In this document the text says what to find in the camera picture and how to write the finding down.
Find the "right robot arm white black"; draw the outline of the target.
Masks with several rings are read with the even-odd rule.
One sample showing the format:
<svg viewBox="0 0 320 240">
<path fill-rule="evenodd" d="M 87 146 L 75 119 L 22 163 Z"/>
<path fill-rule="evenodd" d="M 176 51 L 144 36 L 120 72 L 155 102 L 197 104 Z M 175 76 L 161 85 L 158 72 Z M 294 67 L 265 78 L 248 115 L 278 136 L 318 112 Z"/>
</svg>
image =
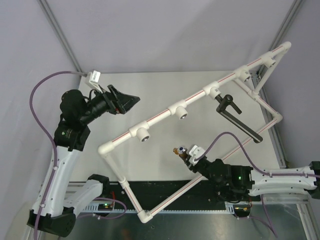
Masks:
<svg viewBox="0 0 320 240">
<path fill-rule="evenodd" d="M 303 194 L 320 198 L 320 162 L 312 161 L 301 168 L 264 169 L 225 164 L 217 158 L 210 162 L 203 157 L 194 159 L 184 153 L 179 156 L 188 169 L 209 180 L 215 193 L 225 201 L 237 202 L 265 194 Z"/>
</svg>

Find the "gold faucet with chrome knob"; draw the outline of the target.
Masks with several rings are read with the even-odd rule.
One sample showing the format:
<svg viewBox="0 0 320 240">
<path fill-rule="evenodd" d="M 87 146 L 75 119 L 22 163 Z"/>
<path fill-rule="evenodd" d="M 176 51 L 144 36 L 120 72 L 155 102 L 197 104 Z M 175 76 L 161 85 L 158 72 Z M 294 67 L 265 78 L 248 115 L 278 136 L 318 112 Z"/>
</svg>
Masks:
<svg viewBox="0 0 320 240">
<path fill-rule="evenodd" d="M 185 148 L 184 146 L 175 147 L 172 151 L 175 155 L 177 155 L 183 161 L 189 161 L 189 160 L 185 160 L 185 153 L 188 153 L 188 149 Z"/>
</svg>

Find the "white PVC pipe frame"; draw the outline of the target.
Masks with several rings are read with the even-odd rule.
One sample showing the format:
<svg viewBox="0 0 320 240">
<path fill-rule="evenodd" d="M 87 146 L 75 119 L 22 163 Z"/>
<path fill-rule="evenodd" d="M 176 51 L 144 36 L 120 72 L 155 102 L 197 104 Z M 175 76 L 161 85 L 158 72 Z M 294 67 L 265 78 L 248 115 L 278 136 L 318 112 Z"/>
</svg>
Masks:
<svg viewBox="0 0 320 240">
<path fill-rule="evenodd" d="M 209 83 L 193 95 L 168 106 L 165 110 L 158 113 L 157 115 L 133 125 L 122 135 L 116 137 L 111 141 L 103 143 L 98 147 L 97 151 L 99 155 L 105 160 L 105 162 L 110 166 L 111 170 L 115 173 L 118 182 L 120 183 L 124 192 L 127 194 L 130 202 L 132 203 L 134 209 L 137 212 L 139 220 L 143 224 L 149 222 L 155 215 L 157 215 L 160 211 L 164 210 L 165 207 L 169 206 L 171 203 L 173 203 L 175 200 L 177 200 L 179 197 L 185 194 L 192 187 L 196 186 L 196 184 L 200 183 L 200 181 L 203 179 L 203 176 L 197 175 L 182 188 L 170 195 L 166 200 L 158 204 L 153 209 L 146 211 L 140 205 L 138 199 L 136 198 L 134 192 L 130 187 L 128 180 L 121 173 L 116 162 L 111 158 L 110 153 L 117 146 L 132 138 L 137 138 L 140 142 L 148 140 L 150 138 L 149 129 L 168 117 L 177 116 L 180 120 L 184 119 L 188 114 L 186 110 L 187 106 L 206 96 L 210 96 L 213 100 L 216 99 L 218 95 L 221 93 L 220 87 L 229 83 L 230 81 L 233 81 L 236 84 L 238 84 L 238 86 L 242 90 L 244 90 L 252 100 L 256 101 L 261 107 L 263 107 L 268 113 L 271 114 L 272 121 L 270 121 L 263 128 L 261 128 L 260 132 L 264 132 L 270 129 L 275 124 L 279 123 L 283 119 L 283 117 L 279 112 L 275 111 L 266 101 L 264 101 L 259 96 L 259 91 L 265 85 L 266 81 L 273 73 L 283 56 L 291 48 L 291 46 L 292 44 L 289 41 L 282 43 L 275 49 L 270 50 L 264 53 L 263 55 L 259 56 L 258 59 L 235 69 L 231 73 L 228 73 L 226 76 L 216 81 Z M 245 85 L 245 82 L 251 78 L 250 70 L 258 66 L 266 67 L 267 70 L 264 76 L 262 77 L 261 81 L 258 83 L 258 85 L 255 88 L 251 89 L 247 85 Z"/>
</svg>

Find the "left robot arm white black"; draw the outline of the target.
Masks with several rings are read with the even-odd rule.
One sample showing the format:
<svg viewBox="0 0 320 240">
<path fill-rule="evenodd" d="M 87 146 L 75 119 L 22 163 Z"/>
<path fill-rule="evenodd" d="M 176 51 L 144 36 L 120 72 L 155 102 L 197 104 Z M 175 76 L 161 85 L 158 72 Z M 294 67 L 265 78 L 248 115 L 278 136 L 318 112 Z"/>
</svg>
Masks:
<svg viewBox="0 0 320 240">
<path fill-rule="evenodd" d="M 94 97 L 72 89 L 61 97 L 60 121 L 51 139 L 52 156 L 39 196 L 29 212 L 27 225 L 59 237 L 67 237 L 81 211 L 96 198 L 112 195 L 107 176 L 92 174 L 69 198 L 65 197 L 71 174 L 90 135 L 88 125 L 104 113 L 124 115 L 140 101 L 113 85 L 108 90 L 93 89 Z"/>
</svg>

